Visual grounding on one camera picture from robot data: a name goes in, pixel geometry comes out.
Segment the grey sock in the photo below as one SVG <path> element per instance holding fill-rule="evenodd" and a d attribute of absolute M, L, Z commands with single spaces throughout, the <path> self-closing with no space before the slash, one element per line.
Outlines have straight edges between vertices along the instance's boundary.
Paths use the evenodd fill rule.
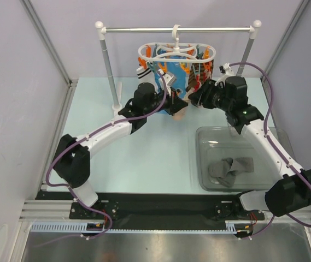
<path fill-rule="evenodd" d="M 254 172 L 254 160 L 251 157 L 240 157 L 235 158 L 231 164 L 230 172 L 235 175 L 243 172 L 251 173 Z"/>
<path fill-rule="evenodd" d="M 232 188 L 237 177 L 233 172 L 230 172 L 232 162 L 233 158 L 225 158 L 209 164 L 209 176 L 216 179 L 222 186 Z"/>

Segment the beige red sock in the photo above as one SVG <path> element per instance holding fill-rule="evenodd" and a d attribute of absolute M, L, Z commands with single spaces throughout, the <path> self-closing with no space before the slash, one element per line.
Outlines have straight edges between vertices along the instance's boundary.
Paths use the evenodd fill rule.
<path fill-rule="evenodd" d="M 187 108 L 188 108 L 188 106 L 186 106 L 186 107 L 180 109 L 178 112 L 176 112 L 176 113 L 172 116 L 172 119 L 173 119 L 174 121 L 181 121 L 181 120 L 184 118 L 185 114 L 186 114 Z"/>

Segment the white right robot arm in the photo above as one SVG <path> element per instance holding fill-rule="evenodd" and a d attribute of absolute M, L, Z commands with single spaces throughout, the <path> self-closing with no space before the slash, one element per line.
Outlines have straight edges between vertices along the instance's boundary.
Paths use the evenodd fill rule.
<path fill-rule="evenodd" d="M 311 169 L 305 170 L 287 153 L 268 130 L 262 113 L 249 104 L 245 78 L 207 80 L 189 95 L 189 100 L 195 106 L 224 111 L 231 127 L 253 146 L 276 178 L 269 190 L 252 190 L 239 196 L 239 201 L 232 205 L 237 218 L 247 218 L 252 210 L 281 217 L 311 205 Z"/>

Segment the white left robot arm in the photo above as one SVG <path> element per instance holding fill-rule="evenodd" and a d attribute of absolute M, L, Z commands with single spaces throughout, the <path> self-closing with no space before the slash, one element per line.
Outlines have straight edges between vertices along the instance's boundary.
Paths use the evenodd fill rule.
<path fill-rule="evenodd" d="M 157 93 L 152 84 L 142 83 L 118 112 L 115 121 L 84 136 L 66 134 L 60 139 L 52 168 L 74 197 L 83 203 L 81 211 L 86 217 L 96 218 L 101 211 L 98 195 L 89 183 L 90 159 L 117 139 L 139 130 L 152 114 L 165 111 L 173 116 L 187 106 L 188 102 L 181 99 L 175 89 Z"/>

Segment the white clip sock hanger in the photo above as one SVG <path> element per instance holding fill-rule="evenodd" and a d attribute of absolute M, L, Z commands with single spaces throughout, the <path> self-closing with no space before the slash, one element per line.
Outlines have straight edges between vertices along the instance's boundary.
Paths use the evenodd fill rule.
<path fill-rule="evenodd" d="M 185 28 L 181 25 L 176 24 L 169 31 L 172 38 L 170 43 L 152 42 L 139 47 L 139 64 L 152 62 L 154 71 L 155 62 L 178 62 L 189 75 L 193 63 L 207 63 L 214 60 L 216 50 L 211 45 L 180 41 L 180 33 L 185 32 Z"/>

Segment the brown striped sock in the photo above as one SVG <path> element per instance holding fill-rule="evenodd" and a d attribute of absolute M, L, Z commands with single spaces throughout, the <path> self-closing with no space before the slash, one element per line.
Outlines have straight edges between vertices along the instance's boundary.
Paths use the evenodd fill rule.
<path fill-rule="evenodd" d="M 189 79 L 187 82 L 186 93 L 196 92 L 205 83 L 212 78 L 214 69 L 214 60 L 207 63 L 193 63 L 190 68 Z"/>

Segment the blue cartoon print sock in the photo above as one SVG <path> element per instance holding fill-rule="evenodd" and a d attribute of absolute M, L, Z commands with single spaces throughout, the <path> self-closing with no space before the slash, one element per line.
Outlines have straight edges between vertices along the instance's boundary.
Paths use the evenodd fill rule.
<path fill-rule="evenodd" d="M 182 64 L 178 62 L 155 62 L 154 69 L 162 69 L 165 73 L 174 74 L 177 79 L 172 88 L 175 89 L 181 99 L 185 100 L 189 76 L 182 68 Z"/>

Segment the white striped sock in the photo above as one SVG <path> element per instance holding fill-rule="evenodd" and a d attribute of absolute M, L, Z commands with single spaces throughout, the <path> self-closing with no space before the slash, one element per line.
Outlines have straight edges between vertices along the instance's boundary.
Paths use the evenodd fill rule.
<path fill-rule="evenodd" d="M 139 67 L 136 69 L 136 74 L 140 84 L 147 82 L 155 87 L 157 86 L 152 62 L 146 61 L 145 64 L 139 64 Z"/>

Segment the clear plastic bin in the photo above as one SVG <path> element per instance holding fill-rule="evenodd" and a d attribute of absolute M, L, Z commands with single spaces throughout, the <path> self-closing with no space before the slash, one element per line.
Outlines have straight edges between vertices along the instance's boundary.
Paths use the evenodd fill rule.
<path fill-rule="evenodd" d="M 231 127 L 196 130 L 198 181 L 207 192 L 270 189 L 277 180 L 267 161 Z"/>

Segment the white drying rack stand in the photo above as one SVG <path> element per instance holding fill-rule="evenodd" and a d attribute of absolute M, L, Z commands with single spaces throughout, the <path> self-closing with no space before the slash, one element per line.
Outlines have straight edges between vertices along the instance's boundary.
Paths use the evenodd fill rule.
<path fill-rule="evenodd" d="M 188 106 L 202 106 L 206 109 L 221 109 L 225 112 L 228 123 L 240 134 L 245 126 L 265 119 L 259 110 L 248 104 L 247 84 L 240 74 L 235 74 L 231 64 L 220 67 L 222 76 L 212 80 L 209 75 L 204 82 L 192 89 L 187 99 L 178 96 L 172 87 L 175 76 L 168 70 L 169 63 L 178 64 L 186 74 L 193 73 L 196 80 L 201 78 L 201 71 L 195 64 L 210 71 L 216 51 L 212 46 L 202 44 L 180 44 L 179 25 L 172 29 L 174 45 L 169 43 L 149 43 L 141 46 L 145 53 L 139 54 L 141 67 L 147 73 L 153 73 L 159 79 L 159 89 L 150 82 L 141 82 L 124 108 L 119 109 L 117 120 L 112 120 L 89 137 L 103 133 L 107 137 L 130 135 L 146 124 L 147 118 L 164 111 L 171 116 L 178 116 Z"/>

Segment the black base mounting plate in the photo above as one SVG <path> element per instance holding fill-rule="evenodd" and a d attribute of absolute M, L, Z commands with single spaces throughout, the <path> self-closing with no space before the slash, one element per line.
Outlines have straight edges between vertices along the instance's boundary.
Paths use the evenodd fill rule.
<path fill-rule="evenodd" d="M 224 230 L 226 222 L 253 225 L 264 221 L 262 212 L 243 211 L 234 195 L 100 193 L 95 213 L 71 203 L 71 220 L 106 220 L 114 230 Z"/>

